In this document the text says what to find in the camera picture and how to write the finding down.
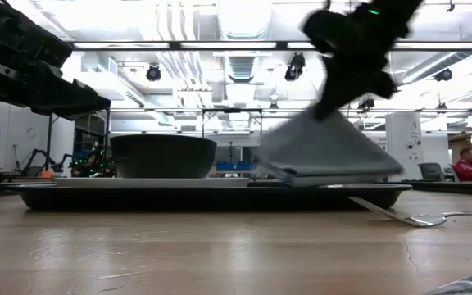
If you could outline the white pillar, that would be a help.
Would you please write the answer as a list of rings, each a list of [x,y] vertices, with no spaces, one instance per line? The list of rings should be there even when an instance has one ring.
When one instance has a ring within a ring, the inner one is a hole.
[[[386,115],[388,153],[403,167],[403,172],[389,178],[392,182],[421,178],[419,164],[424,160],[420,114],[395,112]]]

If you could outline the black bowl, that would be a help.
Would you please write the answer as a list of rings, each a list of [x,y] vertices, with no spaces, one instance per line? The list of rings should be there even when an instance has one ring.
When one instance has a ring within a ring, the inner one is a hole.
[[[176,134],[128,134],[110,140],[122,178],[203,179],[215,160],[217,143]]]

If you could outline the blue box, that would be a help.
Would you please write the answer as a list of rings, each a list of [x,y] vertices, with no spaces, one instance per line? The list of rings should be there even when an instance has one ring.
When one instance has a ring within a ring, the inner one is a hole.
[[[236,163],[218,161],[216,163],[217,171],[225,171],[227,173],[247,173],[248,171],[252,171],[254,169],[254,165],[247,161],[237,161]]]

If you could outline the grey cloth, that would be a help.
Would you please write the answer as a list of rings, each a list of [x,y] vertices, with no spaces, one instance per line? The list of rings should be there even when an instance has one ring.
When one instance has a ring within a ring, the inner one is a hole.
[[[263,135],[254,155],[260,169],[293,187],[363,184],[404,171],[339,111],[320,120],[314,107]]]

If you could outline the black plastic tray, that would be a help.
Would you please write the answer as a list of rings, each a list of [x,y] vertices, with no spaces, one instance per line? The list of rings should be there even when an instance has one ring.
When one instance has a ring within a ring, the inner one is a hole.
[[[11,186],[36,211],[350,211],[354,197],[392,207],[408,184],[346,184],[319,188],[76,188]]]

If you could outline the grey office chair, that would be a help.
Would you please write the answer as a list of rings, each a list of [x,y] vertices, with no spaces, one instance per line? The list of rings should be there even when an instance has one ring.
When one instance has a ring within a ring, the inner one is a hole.
[[[418,165],[422,179],[433,182],[443,182],[445,175],[443,168],[435,162],[425,162]]]

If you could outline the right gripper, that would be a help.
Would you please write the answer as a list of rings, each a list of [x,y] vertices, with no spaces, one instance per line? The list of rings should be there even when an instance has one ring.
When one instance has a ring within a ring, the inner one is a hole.
[[[302,32],[322,53],[327,78],[314,117],[323,120],[364,93],[390,98],[395,84],[384,68],[387,54],[401,36],[398,8],[357,8],[348,14],[329,10],[311,12]]]

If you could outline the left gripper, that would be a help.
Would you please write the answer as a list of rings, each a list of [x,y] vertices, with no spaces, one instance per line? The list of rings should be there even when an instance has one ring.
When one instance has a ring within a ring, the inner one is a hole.
[[[62,78],[71,47],[25,14],[0,3],[0,101],[76,120],[111,101],[77,79]]]

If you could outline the black background stand frame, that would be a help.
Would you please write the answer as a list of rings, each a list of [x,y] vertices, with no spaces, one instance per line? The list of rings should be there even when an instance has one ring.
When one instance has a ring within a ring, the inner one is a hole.
[[[256,117],[253,117],[251,114],[252,113],[258,113],[259,114],[259,120],[257,122],[260,126],[259,135],[260,135],[260,139],[262,139],[262,136],[263,136],[263,113],[264,113],[263,108],[241,108],[241,107],[202,108],[201,109],[201,113],[202,113],[202,132],[201,132],[201,135],[202,135],[202,138],[205,138],[205,124],[207,122],[206,119],[205,119],[205,116],[206,116],[207,112],[213,113],[213,114],[217,114],[218,112],[222,112],[222,113],[225,113],[225,114],[246,112],[246,113],[249,114],[249,117],[253,118],[254,120],[256,119]]]

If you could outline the black aluminium table frame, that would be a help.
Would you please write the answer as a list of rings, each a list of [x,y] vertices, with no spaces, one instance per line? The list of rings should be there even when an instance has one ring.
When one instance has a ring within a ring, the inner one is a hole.
[[[285,188],[287,185],[276,180],[250,180],[243,178],[232,179],[169,179],[170,185],[181,188]],[[77,188],[161,188],[163,182],[156,179],[70,179],[70,178],[14,178],[0,181],[0,191],[6,191],[18,185],[57,185]],[[416,191],[459,193],[472,195],[472,182],[453,183],[428,180],[397,181],[396,186],[411,187]]]

